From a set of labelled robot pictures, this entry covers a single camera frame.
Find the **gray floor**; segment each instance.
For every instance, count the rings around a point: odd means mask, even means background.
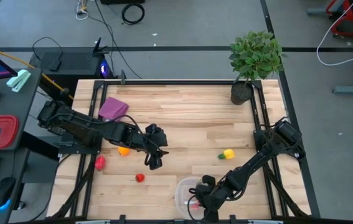
[[[284,47],[317,47],[332,24],[327,16],[307,16],[306,8],[325,6],[325,0],[266,0],[275,34]],[[77,21],[77,0],[2,0],[0,3],[0,47],[31,47],[43,36],[54,38],[64,47],[90,47],[102,37],[111,45],[104,25],[87,19]],[[100,4],[106,21],[113,26],[119,46],[225,46],[250,30],[266,30],[259,1],[251,0],[146,0],[146,17],[135,26]],[[120,13],[122,5],[112,8]],[[92,1],[88,11],[100,15]],[[55,46],[42,41],[39,47]],[[353,39],[328,36],[323,47],[353,47]],[[29,61],[31,52],[8,52]],[[233,78],[229,52],[123,52],[131,67],[144,78]],[[353,220],[353,95],[333,95],[335,85],[353,85],[353,62],[338,67],[320,64],[315,53],[289,53],[284,58],[291,97],[304,136],[309,168],[313,178],[321,216]],[[340,62],[353,53],[321,53],[325,62]],[[1,57],[14,68],[17,62]],[[114,53],[115,72],[128,70]],[[31,110],[37,116],[46,99],[37,95]],[[50,137],[30,117],[27,130]],[[35,162],[55,169],[55,164],[35,155]],[[54,172],[48,172],[39,184],[26,186],[25,210],[12,214],[11,221],[28,220],[41,211],[49,199]]]

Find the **computer mouse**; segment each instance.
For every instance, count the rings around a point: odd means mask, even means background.
[[[6,177],[0,181],[0,207],[9,200],[15,183],[16,180],[13,177]]]

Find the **clear plastic bowl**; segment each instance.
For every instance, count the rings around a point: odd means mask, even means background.
[[[189,193],[190,188],[195,188],[196,185],[201,182],[200,177],[186,177],[182,179],[176,186],[175,190],[175,204],[176,208],[185,219],[190,220],[189,212],[187,211],[187,201],[193,195]],[[204,217],[204,208],[194,208],[194,203],[197,203],[197,199],[193,198],[190,201],[190,213],[194,219],[200,220]]]

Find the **desk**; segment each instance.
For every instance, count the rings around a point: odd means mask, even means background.
[[[94,80],[80,80],[73,109],[88,114]],[[270,123],[286,112],[277,80],[262,81]],[[106,167],[95,171],[88,219],[175,219],[183,218],[177,211],[174,192],[177,183],[188,176],[214,175],[217,180],[230,169],[243,165],[255,153],[255,124],[250,102],[242,106],[230,101],[230,85],[110,85],[106,97],[112,96],[129,104],[128,114],[144,128],[156,123],[167,134],[169,154],[163,166],[151,171],[143,164],[145,154],[131,151],[121,157],[115,146],[104,141],[101,154]],[[100,105],[101,89],[94,116]],[[224,149],[235,150],[235,158],[219,160]],[[49,203],[48,216],[66,201],[75,186],[79,155],[72,155],[58,168]],[[296,159],[278,156],[283,185],[301,209],[310,213],[303,178]],[[134,181],[138,173],[146,179]],[[280,202],[276,209],[280,214]],[[82,209],[82,199],[78,210]],[[238,219],[270,218],[263,172],[249,180],[244,196],[226,202],[219,210],[221,219],[236,214]]]
[[[0,151],[0,181],[5,177],[11,176],[13,167],[13,177],[16,179],[16,186],[11,195],[11,204],[7,209],[0,211],[0,223],[7,223],[9,220],[10,213],[19,193],[22,175],[29,156],[28,148],[20,143],[35,96],[35,91],[40,80],[41,70],[34,69],[30,70],[30,72],[30,78],[19,93],[13,92],[11,88],[6,86],[8,79],[0,80],[0,115],[14,115],[17,116],[19,120],[19,129],[13,143],[6,149]]]

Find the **black plant pot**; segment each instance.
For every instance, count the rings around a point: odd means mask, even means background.
[[[235,105],[242,105],[247,100],[250,100],[253,95],[253,88],[251,83],[247,83],[244,86],[243,81],[235,82],[232,85],[232,95],[230,96],[230,100]]]

